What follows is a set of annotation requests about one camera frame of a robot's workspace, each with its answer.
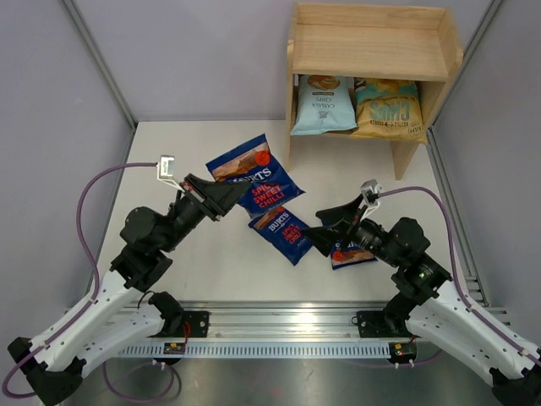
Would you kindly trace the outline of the light blue cassava chips bag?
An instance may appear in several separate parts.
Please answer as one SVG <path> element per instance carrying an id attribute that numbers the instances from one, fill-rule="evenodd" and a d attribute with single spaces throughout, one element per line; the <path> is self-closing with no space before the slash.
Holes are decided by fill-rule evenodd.
<path id="1" fill-rule="evenodd" d="M 316 135 L 357 128 L 356 116 L 344 76 L 301 75 L 298 110 L 292 135 Z"/>

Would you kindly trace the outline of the large yellow kettle chips bag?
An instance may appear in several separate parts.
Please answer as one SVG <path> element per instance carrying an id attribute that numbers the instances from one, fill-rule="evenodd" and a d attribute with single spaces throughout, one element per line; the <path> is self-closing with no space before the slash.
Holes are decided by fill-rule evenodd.
<path id="1" fill-rule="evenodd" d="M 426 129 L 411 80 L 356 78 L 357 129 L 352 137 L 426 144 Z"/>

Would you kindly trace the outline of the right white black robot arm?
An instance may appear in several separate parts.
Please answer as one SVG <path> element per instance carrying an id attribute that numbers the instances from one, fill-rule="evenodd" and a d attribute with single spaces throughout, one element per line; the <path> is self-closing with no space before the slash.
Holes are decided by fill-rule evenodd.
<path id="1" fill-rule="evenodd" d="M 303 235 L 324 256 L 336 244 L 354 243 L 395 269 L 397 295 L 383 309 L 385 329 L 425 338 L 482 378 L 503 405 L 540 403 L 540 347 L 520 337 L 459 283 L 455 268 L 446 270 L 431 258 L 429 240 L 418 222 L 402 217 L 385 230 L 356 200 L 317 212 L 326 227 Z"/>

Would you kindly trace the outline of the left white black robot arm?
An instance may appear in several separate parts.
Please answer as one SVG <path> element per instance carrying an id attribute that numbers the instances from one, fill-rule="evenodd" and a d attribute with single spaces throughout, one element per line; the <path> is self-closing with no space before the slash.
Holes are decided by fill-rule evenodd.
<path id="1" fill-rule="evenodd" d="M 217 183 L 190 174 L 178 186 L 167 214 L 145 206 L 128 214 L 120 233 L 125 246 L 93 290 L 42 334 L 18 337 L 8 346 L 43 404 L 69 398 L 95 368 L 131 343 L 189 331 L 183 307 L 167 292 L 152 294 L 127 320 L 104 325 L 166 273 L 172 265 L 167 253 L 205 218 L 224 217 L 249 187 L 247 181 Z"/>

